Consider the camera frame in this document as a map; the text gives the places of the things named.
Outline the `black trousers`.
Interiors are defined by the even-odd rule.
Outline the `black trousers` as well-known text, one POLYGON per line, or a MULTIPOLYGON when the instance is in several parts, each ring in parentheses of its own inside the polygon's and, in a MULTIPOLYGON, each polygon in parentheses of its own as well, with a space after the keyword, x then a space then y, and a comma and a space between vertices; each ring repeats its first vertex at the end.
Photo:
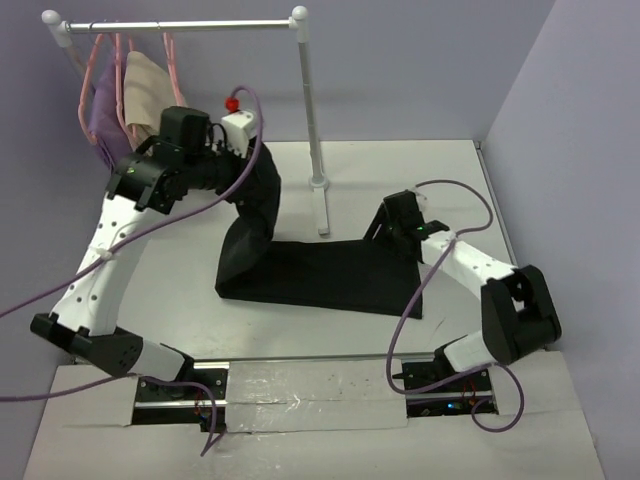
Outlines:
POLYGON ((407 304, 418 263, 361 239, 305 243, 274 238, 281 177, 262 146, 247 179, 229 196, 238 213, 224 237, 214 288, 224 299, 421 317, 407 304))

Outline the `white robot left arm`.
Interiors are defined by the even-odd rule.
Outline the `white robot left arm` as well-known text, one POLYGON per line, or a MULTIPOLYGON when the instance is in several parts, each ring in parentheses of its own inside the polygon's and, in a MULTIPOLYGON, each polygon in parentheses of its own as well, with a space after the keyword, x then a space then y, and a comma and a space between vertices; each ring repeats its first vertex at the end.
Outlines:
POLYGON ((101 216, 76 276, 30 330, 112 377, 159 380, 173 398, 195 387, 193 359, 119 327, 120 306, 149 235, 174 223, 173 206, 192 190, 211 190, 219 201, 247 207, 255 199, 256 168, 269 154, 259 109, 235 109, 221 118, 223 137, 207 113, 165 109, 160 130, 117 165, 101 216))

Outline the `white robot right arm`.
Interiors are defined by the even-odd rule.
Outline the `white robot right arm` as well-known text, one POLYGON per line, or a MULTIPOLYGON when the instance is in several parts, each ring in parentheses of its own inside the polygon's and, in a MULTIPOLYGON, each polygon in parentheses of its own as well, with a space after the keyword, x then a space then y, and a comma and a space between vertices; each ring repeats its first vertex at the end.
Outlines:
POLYGON ((425 221, 412 191, 385 197, 365 238, 402 259, 445 273, 479 300, 480 330, 434 353, 434 377, 444 390, 459 389, 472 369, 510 365, 562 335, 541 270, 499 261, 462 241, 442 222, 425 221))

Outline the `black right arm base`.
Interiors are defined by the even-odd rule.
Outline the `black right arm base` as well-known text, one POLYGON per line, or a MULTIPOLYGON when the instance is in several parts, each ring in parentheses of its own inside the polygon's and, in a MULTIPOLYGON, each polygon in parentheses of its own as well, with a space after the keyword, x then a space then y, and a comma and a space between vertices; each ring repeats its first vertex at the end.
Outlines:
MULTIPOLYGON (((439 371, 433 361, 402 361, 392 369, 394 384, 403 390, 416 390, 430 386, 449 376, 439 371)), ((473 373, 429 392, 405 396, 408 418, 470 415, 497 412, 493 388, 487 370, 473 373)))

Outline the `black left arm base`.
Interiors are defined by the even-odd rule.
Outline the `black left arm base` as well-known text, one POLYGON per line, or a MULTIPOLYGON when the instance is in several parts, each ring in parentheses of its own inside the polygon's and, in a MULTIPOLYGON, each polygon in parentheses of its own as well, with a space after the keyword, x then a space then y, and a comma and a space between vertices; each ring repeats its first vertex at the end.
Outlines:
MULTIPOLYGON (((195 381, 205 385, 216 401, 214 431, 225 430, 228 362, 197 362, 195 381)), ((138 381, 132 412, 133 425, 198 425, 201 432, 212 426, 209 396, 193 386, 160 386, 144 379, 138 381)))

